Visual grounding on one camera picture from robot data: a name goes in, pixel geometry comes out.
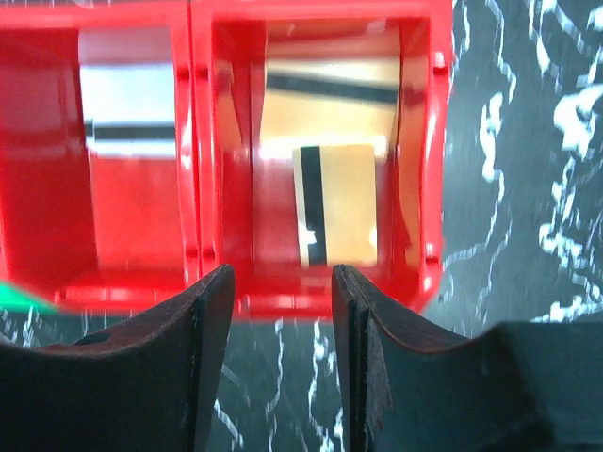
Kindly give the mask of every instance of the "black stripe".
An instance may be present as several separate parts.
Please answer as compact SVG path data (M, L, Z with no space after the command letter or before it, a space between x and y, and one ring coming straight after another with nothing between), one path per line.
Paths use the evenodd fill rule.
M311 266L326 265L327 240L324 231L322 173L318 146L301 148L301 178L306 229L314 232L317 240L316 243L308 245L308 261Z
M379 104L396 105L398 103L397 89L353 85L348 82L320 80L281 73L269 73L266 88Z
M121 141L139 139L175 139L176 130L173 124L119 124L95 125L95 141Z

